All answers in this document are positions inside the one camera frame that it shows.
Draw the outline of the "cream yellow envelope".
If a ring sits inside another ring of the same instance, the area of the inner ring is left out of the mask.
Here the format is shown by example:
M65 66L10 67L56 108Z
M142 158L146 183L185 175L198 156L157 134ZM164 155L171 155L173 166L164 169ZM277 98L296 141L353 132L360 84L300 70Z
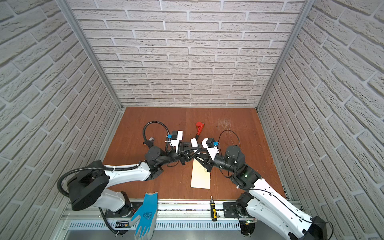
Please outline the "cream yellow envelope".
M211 173L209 173L206 168L195 159L193 162L191 187L198 189L211 188Z

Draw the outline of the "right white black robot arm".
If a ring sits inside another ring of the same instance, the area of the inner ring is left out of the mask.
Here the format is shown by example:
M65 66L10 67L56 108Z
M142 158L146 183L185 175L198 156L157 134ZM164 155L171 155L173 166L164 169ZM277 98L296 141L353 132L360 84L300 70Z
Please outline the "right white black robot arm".
M267 181L246 164L239 146L219 154L218 143L193 147L196 158L208 172L216 167L231 173L230 180L244 193L237 204L247 215L262 221L286 240L328 240L327 222L311 217L276 192Z

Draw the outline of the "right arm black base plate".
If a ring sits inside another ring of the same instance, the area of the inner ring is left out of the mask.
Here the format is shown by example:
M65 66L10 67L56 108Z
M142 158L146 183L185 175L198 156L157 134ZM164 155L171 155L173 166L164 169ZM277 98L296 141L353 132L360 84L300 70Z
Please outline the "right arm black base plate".
M246 209L236 202L223 203L224 217L225 218L239 218L239 219L254 219L248 214Z

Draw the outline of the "white glue stick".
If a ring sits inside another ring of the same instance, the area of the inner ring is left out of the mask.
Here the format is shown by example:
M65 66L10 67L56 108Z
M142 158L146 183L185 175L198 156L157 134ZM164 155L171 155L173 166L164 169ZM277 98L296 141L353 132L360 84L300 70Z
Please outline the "white glue stick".
M192 147L198 147L199 146L198 142L195 138L191 139L191 145L192 145Z

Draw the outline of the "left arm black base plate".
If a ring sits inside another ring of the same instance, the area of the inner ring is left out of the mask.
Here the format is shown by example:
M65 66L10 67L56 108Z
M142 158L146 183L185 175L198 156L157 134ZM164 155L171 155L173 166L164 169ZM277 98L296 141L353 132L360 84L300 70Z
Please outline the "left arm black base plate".
M106 218L131 218L134 213L142 206L143 202L131 202L130 207L122 207L117 212L106 210L104 213Z

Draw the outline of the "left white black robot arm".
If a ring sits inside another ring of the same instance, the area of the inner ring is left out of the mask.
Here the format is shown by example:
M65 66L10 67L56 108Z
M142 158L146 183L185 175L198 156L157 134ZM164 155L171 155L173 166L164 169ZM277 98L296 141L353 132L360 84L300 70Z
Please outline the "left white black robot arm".
M70 198L73 211L81 211L91 206L118 212L129 207L125 193L114 192L109 187L135 182L154 180L163 172L163 165L175 162L188 162L193 159L203 147L191 146L189 143L179 143L178 151L165 152L152 146L145 155L145 161L135 165L107 166L101 161L94 161L87 167L72 170L60 178L73 174L68 180L68 191L61 189Z

